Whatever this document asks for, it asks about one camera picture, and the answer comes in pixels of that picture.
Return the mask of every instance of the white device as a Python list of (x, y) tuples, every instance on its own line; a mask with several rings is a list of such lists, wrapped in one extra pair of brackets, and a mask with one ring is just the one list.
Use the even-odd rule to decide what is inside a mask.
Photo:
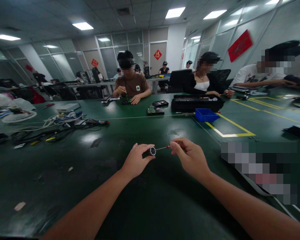
[(78, 103), (69, 103), (67, 105), (57, 106), (57, 111), (59, 113), (65, 113), (65, 112), (70, 112), (72, 110), (76, 110), (79, 107), (80, 105)]

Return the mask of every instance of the black storage box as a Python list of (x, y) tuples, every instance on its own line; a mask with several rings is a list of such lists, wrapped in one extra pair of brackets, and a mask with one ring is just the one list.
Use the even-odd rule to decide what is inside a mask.
[[(217, 101), (209, 101), (206, 98), (217, 98)], [(174, 95), (171, 102), (173, 112), (195, 112), (196, 108), (208, 108), (213, 112), (218, 112), (225, 103), (216, 95)]]

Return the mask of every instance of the blue plastic box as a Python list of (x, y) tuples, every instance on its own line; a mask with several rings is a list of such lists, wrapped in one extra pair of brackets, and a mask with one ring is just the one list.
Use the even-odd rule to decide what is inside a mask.
[(215, 114), (211, 109), (196, 108), (196, 118), (199, 122), (214, 122), (220, 116)]

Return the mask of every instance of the brown t-shirt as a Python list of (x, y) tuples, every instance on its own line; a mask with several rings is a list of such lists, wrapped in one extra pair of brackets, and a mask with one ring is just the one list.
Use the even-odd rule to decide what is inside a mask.
[(114, 90), (116, 90), (119, 86), (126, 87), (128, 97), (134, 97), (135, 95), (143, 93), (150, 88), (146, 78), (136, 73), (133, 73), (132, 79), (119, 77), (116, 80), (116, 87)]

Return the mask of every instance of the green table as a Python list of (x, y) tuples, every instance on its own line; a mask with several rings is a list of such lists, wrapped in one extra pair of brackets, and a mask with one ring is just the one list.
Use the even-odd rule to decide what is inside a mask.
[[(275, 90), (271, 93), (269, 97), (284, 94)], [(19, 149), (13, 149), (11, 141), (1, 144), (0, 236), (42, 236), (122, 167), (134, 143), (152, 143), (161, 148), (178, 137), (186, 137), (200, 145), (210, 169), (217, 175), (282, 211), (273, 198), (258, 195), (220, 157), (220, 143), (253, 141), (247, 136), (227, 137), (242, 133), (257, 134), (261, 142), (300, 142), (297, 137), (282, 136), (282, 128), (292, 126), (293, 121), (300, 122), (300, 114), (286, 109), (292, 108), (289, 100), (258, 99), (267, 103), (264, 105), (255, 100), (240, 103), (227, 100), (221, 109), (223, 117), (211, 124), (213, 128), (192, 117), (171, 112), (170, 106), (165, 109), (164, 116), (146, 115), (152, 102), (166, 100), (171, 103), (172, 98), (173, 94), (151, 95), (133, 106), (123, 106), (120, 100), (108, 106), (98, 100), (79, 100), (81, 108), (78, 111), (87, 114), (87, 118), (108, 120), (110, 125), (95, 132), (76, 131), (57, 143), (39, 142)], [(56, 106), (63, 103), (56, 102), (45, 110), (45, 104), (38, 104), (38, 115), (19, 124), (7, 125), (0, 121), (0, 133), (40, 126), (44, 119), (56, 114)], [(278, 109), (270, 107), (269, 103), (272, 107), (277, 105)], [(251, 124), (256, 118), (260, 120)], [(170, 152), (158, 151), (156, 159), (128, 184), (97, 238), (249, 239), (224, 207), (184, 172), (177, 157)], [(14, 211), (23, 201), (25, 207)], [(300, 220), (300, 214), (292, 206), (286, 207)]]

